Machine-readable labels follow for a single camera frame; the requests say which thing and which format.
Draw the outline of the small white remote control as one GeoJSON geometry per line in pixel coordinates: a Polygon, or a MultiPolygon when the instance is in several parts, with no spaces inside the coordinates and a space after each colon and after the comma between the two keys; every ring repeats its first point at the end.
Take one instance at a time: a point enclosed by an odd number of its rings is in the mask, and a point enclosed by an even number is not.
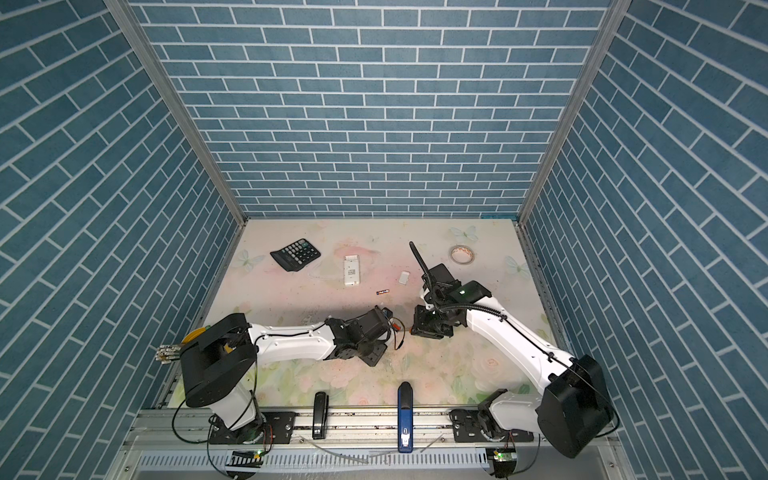
{"type": "Polygon", "coordinates": [[[360,259],[358,255],[346,255],[343,262],[344,285],[346,287],[360,284],[360,259]]]}

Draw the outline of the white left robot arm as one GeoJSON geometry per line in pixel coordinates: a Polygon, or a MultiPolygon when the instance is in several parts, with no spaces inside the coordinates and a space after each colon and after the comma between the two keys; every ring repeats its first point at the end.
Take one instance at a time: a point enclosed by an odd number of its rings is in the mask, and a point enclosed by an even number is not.
{"type": "Polygon", "coordinates": [[[329,317],[293,327],[257,325],[243,313],[229,314],[180,348],[185,403],[211,409],[231,430],[259,425],[263,416],[256,388],[241,385],[246,374],[290,360],[357,357],[374,367],[386,352],[392,319],[391,310],[378,306],[351,319],[329,317]]]}

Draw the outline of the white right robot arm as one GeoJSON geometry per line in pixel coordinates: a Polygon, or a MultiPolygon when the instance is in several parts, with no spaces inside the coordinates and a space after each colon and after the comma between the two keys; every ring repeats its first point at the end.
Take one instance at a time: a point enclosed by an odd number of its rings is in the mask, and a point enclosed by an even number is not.
{"type": "Polygon", "coordinates": [[[532,394],[500,389],[478,405],[478,420],[488,438],[499,439],[509,430],[540,434],[560,454],[574,458],[618,419],[602,367],[591,356],[576,358],[557,348],[494,297],[471,303],[436,300],[423,291],[422,299],[412,334],[442,338],[447,335],[445,326],[465,326],[493,344],[531,381],[532,394]]]}

